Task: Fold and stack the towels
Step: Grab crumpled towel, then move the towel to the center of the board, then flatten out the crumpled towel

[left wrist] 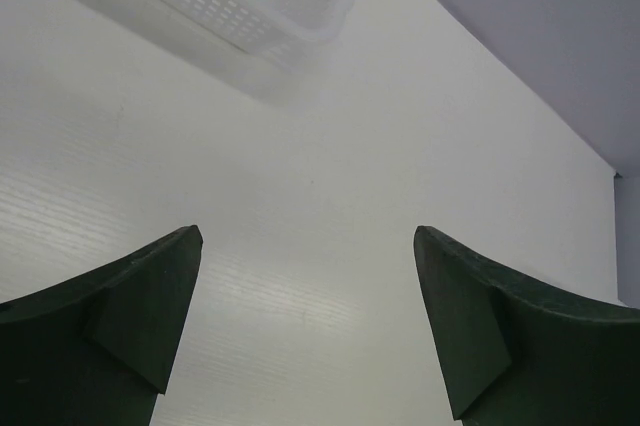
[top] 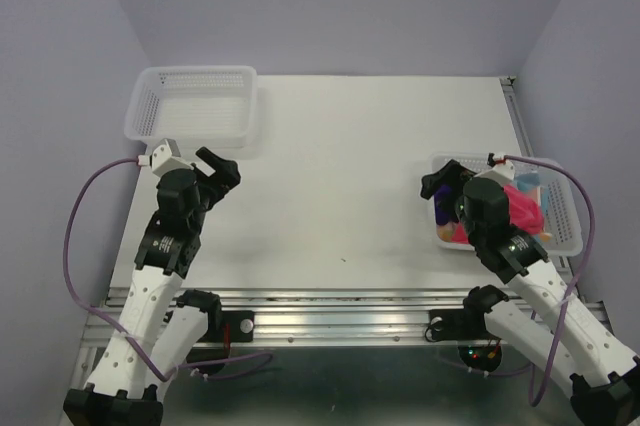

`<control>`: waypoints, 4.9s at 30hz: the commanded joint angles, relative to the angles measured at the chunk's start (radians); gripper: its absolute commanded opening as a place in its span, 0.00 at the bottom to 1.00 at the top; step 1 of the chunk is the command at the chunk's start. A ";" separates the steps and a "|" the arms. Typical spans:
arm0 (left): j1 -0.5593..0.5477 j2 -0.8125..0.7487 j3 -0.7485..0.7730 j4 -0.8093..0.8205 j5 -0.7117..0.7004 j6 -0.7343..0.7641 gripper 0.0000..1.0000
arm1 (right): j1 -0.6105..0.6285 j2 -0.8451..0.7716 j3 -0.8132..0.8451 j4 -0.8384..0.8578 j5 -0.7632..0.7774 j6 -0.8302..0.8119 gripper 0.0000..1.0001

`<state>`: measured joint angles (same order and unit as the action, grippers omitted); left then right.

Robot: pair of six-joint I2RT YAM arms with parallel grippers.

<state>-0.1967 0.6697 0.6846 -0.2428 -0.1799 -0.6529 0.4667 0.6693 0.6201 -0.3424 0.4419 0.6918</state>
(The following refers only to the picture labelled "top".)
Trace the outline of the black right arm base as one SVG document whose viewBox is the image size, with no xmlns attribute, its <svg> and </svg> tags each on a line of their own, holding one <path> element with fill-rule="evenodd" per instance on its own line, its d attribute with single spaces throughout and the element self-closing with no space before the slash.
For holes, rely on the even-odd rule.
<svg viewBox="0 0 640 426">
<path fill-rule="evenodd" d="M 427 342 L 455 341 L 460 344 L 493 342 L 498 337 L 486 329 L 484 316 L 464 309 L 433 309 L 425 329 Z"/>
</svg>

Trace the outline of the pink towel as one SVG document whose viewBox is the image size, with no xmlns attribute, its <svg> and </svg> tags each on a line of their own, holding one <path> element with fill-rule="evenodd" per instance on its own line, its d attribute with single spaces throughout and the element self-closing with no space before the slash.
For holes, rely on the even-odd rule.
<svg viewBox="0 0 640 426">
<path fill-rule="evenodd" d="M 511 185 L 506 185 L 504 191 L 509 200 L 511 223 L 531 235 L 541 233 L 544 229 L 544 215 L 538 203 Z"/>
</svg>

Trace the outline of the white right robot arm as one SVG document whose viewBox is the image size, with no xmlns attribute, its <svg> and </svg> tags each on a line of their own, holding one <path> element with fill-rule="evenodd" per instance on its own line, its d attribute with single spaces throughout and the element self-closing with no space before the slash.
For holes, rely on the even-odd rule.
<svg viewBox="0 0 640 426">
<path fill-rule="evenodd" d="M 428 342 L 458 341 L 471 372 L 495 375 L 507 342 L 568 396 L 584 425 L 630 425 L 639 418 L 639 355 L 619 341 L 565 283 L 543 246 L 511 215 L 513 157 L 489 156 L 476 173 L 456 160 L 421 179 L 421 196 L 441 219 L 461 226 L 481 264 L 532 309 L 526 316 L 496 286 L 475 287 L 458 309 L 432 310 Z"/>
</svg>

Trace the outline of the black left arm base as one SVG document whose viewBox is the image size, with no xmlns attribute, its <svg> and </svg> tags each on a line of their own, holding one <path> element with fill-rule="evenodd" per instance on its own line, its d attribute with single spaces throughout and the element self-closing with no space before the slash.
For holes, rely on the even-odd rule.
<svg viewBox="0 0 640 426">
<path fill-rule="evenodd" d="M 255 312 L 252 310 L 223 310 L 209 317 L 208 327 L 200 341 L 203 343 L 251 343 L 254 338 Z"/>
</svg>

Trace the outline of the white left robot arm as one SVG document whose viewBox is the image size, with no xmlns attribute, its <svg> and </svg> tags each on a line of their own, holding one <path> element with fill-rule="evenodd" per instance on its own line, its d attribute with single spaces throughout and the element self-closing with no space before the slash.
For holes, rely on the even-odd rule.
<svg viewBox="0 0 640 426">
<path fill-rule="evenodd" d="M 206 214 L 240 184 L 241 175 L 236 162 L 205 147 L 196 156 L 210 174 L 182 158 L 169 140 L 131 161 L 158 177 L 157 209 L 135 255 L 119 317 L 71 295 L 113 328 L 85 385 L 66 394 L 63 410 L 74 425 L 160 424 L 168 387 L 192 347 L 222 330 L 219 296 L 181 286 L 201 246 Z"/>
</svg>

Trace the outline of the blue patterned towel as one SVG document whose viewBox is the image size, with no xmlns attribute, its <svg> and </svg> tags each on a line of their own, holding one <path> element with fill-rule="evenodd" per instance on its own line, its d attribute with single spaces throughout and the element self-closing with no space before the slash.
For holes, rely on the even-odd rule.
<svg viewBox="0 0 640 426">
<path fill-rule="evenodd" d="M 547 212 L 549 192 L 548 189 L 542 185 L 540 175 L 537 172 L 529 172 L 516 176 L 514 178 L 514 185 L 521 193 L 533 200 L 543 214 Z"/>
</svg>

